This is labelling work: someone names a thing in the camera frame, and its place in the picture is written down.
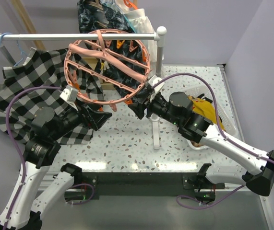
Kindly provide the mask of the yellow sock with pattern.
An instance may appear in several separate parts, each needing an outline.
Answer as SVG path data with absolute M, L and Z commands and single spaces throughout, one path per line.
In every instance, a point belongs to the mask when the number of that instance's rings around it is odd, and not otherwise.
M 188 95 L 188 98 L 193 102 L 193 112 L 202 115 L 211 120 L 214 124 L 217 124 L 215 109 L 210 102 L 201 98 L 192 97 L 191 95 Z

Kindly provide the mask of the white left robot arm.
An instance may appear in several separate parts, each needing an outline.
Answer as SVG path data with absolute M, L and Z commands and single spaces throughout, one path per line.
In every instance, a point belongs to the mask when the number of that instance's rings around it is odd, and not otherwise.
M 69 188 L 83 182 L 82 169 L 74 164 L 62 166 L 47 189 L 37 196 L 61 146 L 59 138 L 78 125 L 99 130 L 112 117 L 110 112 L 94 111 L 88 106 L 70 108 L 57 115 L 51 107 L 42 107 L 31 123 L 31 138 L 22 156 L 22 168 L 8 204 L 0 214 L 0 230 L 38 230 L 46 212 Z

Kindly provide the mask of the pink round clip hanger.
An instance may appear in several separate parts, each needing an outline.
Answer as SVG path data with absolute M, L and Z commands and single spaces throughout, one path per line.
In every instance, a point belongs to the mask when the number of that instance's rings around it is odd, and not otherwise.
M 113 111 L 117 104 L 131 104 L 148 80 L 150 54 L 143 42 L 131 34 L 117 29 L 99 29 L 89 33 L 89 39 L 69 44 L 64 59 L 67 84 L 77 91 L 86 103 L 108 105 Z M 94 77 L 118 90 L 118 99 L 95 99 L 81 91 L 81 75 Z

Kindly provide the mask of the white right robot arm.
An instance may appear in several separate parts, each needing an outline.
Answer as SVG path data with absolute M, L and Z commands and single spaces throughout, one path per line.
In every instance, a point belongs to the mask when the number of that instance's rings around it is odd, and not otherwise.
M 185 139 L 213 148 L 237 163 L 237 166 L 204 164 L 197 173 L 200 187 L 238 184 L 258 195 L 269 196 L 274 185 L 274 150 L 266 152 L 240 141 L 193 112 L 192 106 L 192 100 L 184 92 L 172 93 L 169 100 L 158 93 L 154 98 L 143 97 L 128 105 L 139 119 L 155 114 L 174 124 Z

